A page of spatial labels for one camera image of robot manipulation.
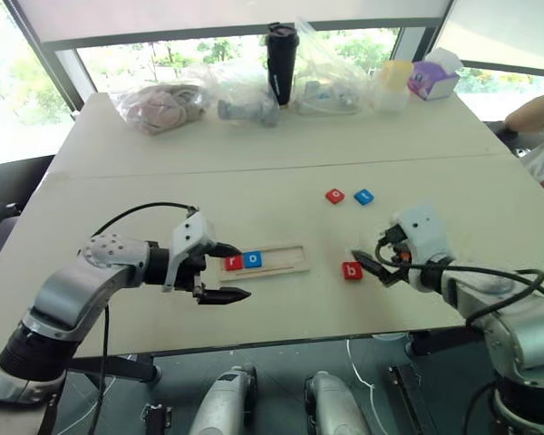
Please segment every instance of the white wire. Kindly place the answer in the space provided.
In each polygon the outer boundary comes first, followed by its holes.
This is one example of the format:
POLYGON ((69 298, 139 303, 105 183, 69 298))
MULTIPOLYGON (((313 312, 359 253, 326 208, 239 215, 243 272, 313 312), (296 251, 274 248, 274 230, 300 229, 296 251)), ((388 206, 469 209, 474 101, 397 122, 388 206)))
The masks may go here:
POLYGON ((377 424, 379 425, 379 428, 383 431, 384 435, 389 435, 389 433, 384 429, 383 424, 381 423, 381 419, 379 418, 379 414, 377 412, 377 409, 374 406, 374 385, 365 381, 361 375, 359 374, 359 371, 356 370, 355 363, 353 362, 353 355, 351 355, 351 344, 350 340, 346 339, 346 352, 348 353, 348 361, 353 366, 353 371, 355 372, 356 379, 358 379, 363 385, 369 388, 369 400, 371 402, 371 409, 373 410, 374 418, 377 420, 377 424))
MULTIPOLYGON (((129 355, 127 357, 127 359, 130 361, 132 356, 133 355, 129 355)), ((107 394, 107 392, 111 389, 111 387, 115 383, 115 381, 117 381, 117 378, 113 376, 113 378, 111 379, 111 382, 109 382, 109 386, 107 388, 105 388, 105 391, 102 393, 102 397, 105 397, 105 394, 107 394)), ((86 419, 91 414, 91 412, 94 411, 96 406, 97 406, 97 402, 95 402, 94 405, 91 408, 89 408, 89 410, 87 412, 85 412, 84 415, 79 420, 77 420, 74 423, 70 424, 69 426, 66 427, 66 429, 61 430, 56 435, 63 435, 65 432, 68 432, 73 427, 75 427, 77 424, 81 423, 81 421, 86 419)))

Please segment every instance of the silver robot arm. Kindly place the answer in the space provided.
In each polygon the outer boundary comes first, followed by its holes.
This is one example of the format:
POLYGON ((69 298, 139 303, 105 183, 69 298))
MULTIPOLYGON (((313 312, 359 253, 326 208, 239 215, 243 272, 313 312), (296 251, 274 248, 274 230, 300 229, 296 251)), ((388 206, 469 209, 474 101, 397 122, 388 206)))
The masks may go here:
POLYGON ((205 255, 238 254, 216 241, 200 212, 175 228, 169 249, 117 234, 92 237, 72 263, 46 280, 0 353, 0 401, 31 404, 57 392, 77 347, 122 288, 162 285, 212 305, 248 297, 234 287, 208 290, 200 278, 205 255))
POLYGON ((375 252, 378 261, 362 251, 354 251, 356 259, 386 285, 402 279, 421 292, 437 292, 461 316, 475 319, 472 325, 484 334, 496 373, 493 401, 510 430, 504 433, 544 434, 544 297, 532 293, 477 316, 528 286, 507 277, 451 270, 454 255, 432 208, 406 210, 392 224, 375 252), (386 245, 393 247, 392 263, 379 258, 380 247, 386 245), (382 264, 398 270, 392 274, 382 264))

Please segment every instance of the floor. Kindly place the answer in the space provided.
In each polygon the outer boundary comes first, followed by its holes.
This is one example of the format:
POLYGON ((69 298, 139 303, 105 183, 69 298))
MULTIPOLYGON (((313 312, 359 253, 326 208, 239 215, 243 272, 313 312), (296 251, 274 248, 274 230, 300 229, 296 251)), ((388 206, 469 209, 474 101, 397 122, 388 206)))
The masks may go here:
MULTIPOLYGON (((401 396, 388 378, 390 365, 405 363, 411 363, 420 376, 421 392, 437 433, 460 433, 468 399, 492 377, 484 344, 471 343, 410 360, 404 351, 405 343, 405 338, 394 342, 374 338, 351 341, 351 353, 361 376, 375 384, 375 406, 388 434, 414 433, 401 396)), ((382 433, 370 408, 369 389, 355 378, 345 341, 160 357, 155 363, 162 370, 162 378, 152 387, 125 380, 114 382, 105 396, 98 435, 145 434, 141 411, 147 403, 173 407, 173 426, 165 433, 187 434, 210 385, 231 366, 242 363, 255 365, 258 375, 257 405, 247 435, 306 434, 304 380, 321 370, 339 376, 350 386, 374 434, 382 433)), ((86 377, 71 373, 54 433, 87 433, 92 414, 69 430, 65 428, 80 419, 95 398, 96 391, 86 377)), ((488 410, 480 404, 471 420, 471 433, 489 433, 489 419, 488 410)))

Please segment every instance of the window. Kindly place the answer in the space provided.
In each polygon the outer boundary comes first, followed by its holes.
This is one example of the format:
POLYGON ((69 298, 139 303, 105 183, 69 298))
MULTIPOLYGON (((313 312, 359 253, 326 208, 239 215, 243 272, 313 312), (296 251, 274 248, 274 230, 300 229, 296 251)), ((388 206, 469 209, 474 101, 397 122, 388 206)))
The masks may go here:
POLYGON ((525 102, 544 95, 544 77, 462 68, 455 92, 482 121, 503 121, 525 102))
POLYGON ((69 108, 0 1, 0 163, 55 153, 72 125, 69 108))
MULTIPOLYGON (((319 32, 345 59, 365 71, 389 59, 399 29, 319 32)), ((100 92, 118 92, 169 82, 194 63, 243 58, 266 63, 264 35, 132 43, 82 48, 79 55, 100 92)))

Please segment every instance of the tissue box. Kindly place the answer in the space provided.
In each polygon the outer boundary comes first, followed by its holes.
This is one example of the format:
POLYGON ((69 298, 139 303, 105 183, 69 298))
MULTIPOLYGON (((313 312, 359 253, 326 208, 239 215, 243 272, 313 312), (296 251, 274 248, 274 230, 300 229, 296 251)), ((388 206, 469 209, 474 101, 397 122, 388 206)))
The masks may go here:
POLYGON ((459 80, 457 73, 447 74, 439 64, 421 61, 413 64, 413 74, 407 86, 413 93, 429 101, 449 97, 459 80))

